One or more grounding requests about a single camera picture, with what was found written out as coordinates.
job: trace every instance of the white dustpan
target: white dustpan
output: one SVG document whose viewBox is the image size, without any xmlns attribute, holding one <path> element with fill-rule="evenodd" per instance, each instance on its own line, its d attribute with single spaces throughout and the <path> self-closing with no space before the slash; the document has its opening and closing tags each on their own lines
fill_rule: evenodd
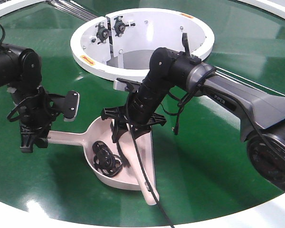
<svg viewBox="0 0 285 228">
<path fill-rule="evenodd" d="M 100 117 L 98 117 L 90 124 L 84 133 L 49 131 L 47 139 L 49 143 L 82 146 L 84 148 L 85 158 L 99 180 L 114 188 L 124 190 L 141 190 L 147 204 L 154 205 L 155 200 L 146 186 L 141 167 L 138 163 L 135 147 L 129 132 L 122 135 L 119 140 L 119 144 L 131 166 L 129 168 L 123 167 L 122 171 L 112 178 L 103 175 L 95 169 L 93 161 L 95 154 L 92 150 L 92 145 L 94 142 L 98 140 L 103 141 L 111 149 L 113 154 L 119 155 L 117 146 L 112 142 L 111 138 L 111 122 L 111 119 L 106 119 L 103 121 Z M 144 134 L 136 141 L 144 169 L 158 199 L 159 195 L 154 187 L 155 173 L 152 151 L 152 135 L 151 133 Z"/>
</svg>

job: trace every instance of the metal rod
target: metal rod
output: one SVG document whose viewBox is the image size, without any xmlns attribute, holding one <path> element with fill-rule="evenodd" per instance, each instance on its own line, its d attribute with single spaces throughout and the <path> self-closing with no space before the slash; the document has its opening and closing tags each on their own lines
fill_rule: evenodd
<svg viewBox="0 0 285 228">
<path fill-rule="evenodd" d="M 48 0 L 47 2 L 50 5 L 54 6 L 55 8 L 63 12 L 69 13 L 84 21 L 90 21 L 90 20 L 97 18 L 96 15 L 87 11 L 82 6 L 73 4 L 71 2 L 67 2 L 65 0 Z"/>
</svg>

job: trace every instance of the screw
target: screw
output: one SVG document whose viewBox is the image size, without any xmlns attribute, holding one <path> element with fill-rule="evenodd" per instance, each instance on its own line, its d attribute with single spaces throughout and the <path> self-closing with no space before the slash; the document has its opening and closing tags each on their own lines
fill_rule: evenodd
<svg viewBox="0 0 285 228">
<path fill-rule="evenodd" d="M 103 32 L 103 38 L 107 39 L 109 37 L 109 32 L 108 31 L 104 31 Z"/>
</svg>

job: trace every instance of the robotic arm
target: robotic arm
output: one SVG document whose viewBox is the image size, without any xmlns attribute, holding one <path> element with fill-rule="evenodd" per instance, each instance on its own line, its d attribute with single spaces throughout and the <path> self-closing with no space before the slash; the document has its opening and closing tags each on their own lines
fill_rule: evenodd
<svg viewBox="0 0 285 228">
<path fill-rule="evenodd" d="M 8 86 L 15 104 L 7 119 L 19 120 L 22 152 L 33 152 L 33 144 L 46 148 L 52 122 L 62 113 L 65 121 L 74 120 L 79 93 L 69 91 L 66 96 L 49 94 L 41 83 L 41 59 L 25 47 L 3 44 L 0 40 L 0 87 Z"/>
<path fill-rule="evenodd" d="M 285 191 L 285 97 L 218 76 L 213 66 L 189 54 L 186 36 L 183 45 L 185 52 L 156 49 L 141 85 L 121 80 L 127 84 L 127 91 L 132 87 L 126 105 L 102 111 L 102 119 L 115 119 L 113 141 L 127 131 L 126 123 L 131 123 L 136 138 L 150 131 L 153 124 L 164 125 L 164 117 L 154 112 L 169 90 L 178 86 L 187 92 L 178 103 L 178 115 L 192 97 L 206 95 L 240 118 L 240 139 L 248 141 L 251 163 L 264 178 Z"/>
</svg>

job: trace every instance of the white circular border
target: white circular border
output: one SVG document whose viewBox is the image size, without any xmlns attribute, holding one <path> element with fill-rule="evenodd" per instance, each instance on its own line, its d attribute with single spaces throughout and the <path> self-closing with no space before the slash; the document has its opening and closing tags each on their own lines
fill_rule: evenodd
<svg viewBox="0 0 285 228">
<path fill-rule="evenodd" d="M 162 12 L 162 13 L 169 13 L 169 14 L 175 14 L 175 15 L 181 15 L 181 12 L 169 10 L 169 9 L 154 9 L 154 8 L 138 8 L 138 9 L 125 9 L 118 12 L 110 13 L 109 15 L 122 15 L 127 13 L 133 13 L 133 12 Z M 98 17 L 94 20 L 91 20 L 82 26 L 80 26 L 72 35 L 70 40 L 70 46 L 72 49 L 73 57 L 75 61 L 86 71 L 108 80 L 115 80 L 116 78 L 124 78 L 132 81 L 142 82 L 142 80 L 146 77 L 148 74 L 148 69 L 144 70 L 131 70 L 131 69 L 122 69 L 117 68 L 113 66 L 108 66 L 106 64 L 100 63 L 93 59 L 91 56 L 88 56 L 95 64 L 91 65 L 84 61 L 81 56 L 87 56 L 86 52 L 81 47 L 81 37 L 85 33 L 85 31 L 90 28 L 91 26 L 98 24 L 99 22 L 103 21 L 105 17 Z M 210 53 L 213 47 L 214 43 L 214 34 L 211 30 L 211 28 L 205 24 L 203 21 L 199 20 L 198 18 L 192 17 L 191 19 L 188 18 L 188 20 L 191 20 L 196 25 L 198 25 L 205 33 L 205 40 L 203 44 L 195 51 L 192 52 L 192 54 L 200 57 L 202 60 L 204 60 Z"/>
<path fill-rule="evenodd" d="M 20 8 L 42 2 L 44 0 L 11 0 L 0 4 L 0 17 L 18 10 Z M 285 7 L 272 3 L 267 0 L 238 0 L 272 12 L 285 19 Z M 83 225 L 71 222 L 60 221 L 44 216 L 34 215 L 13 208 L 0 202 L 0 227 L 14 227 L 15 225 L 22 228 L 39 228 L 53 227 L 56 228 L 109 228 L 95 225 Z M 256 207 L 244 211 L 223 216 L 220 218 L 194 222 L 188 224 L 176 225 L 177 228 L 285 228 L 285 193 L 275 199 Z"/>
</svg>

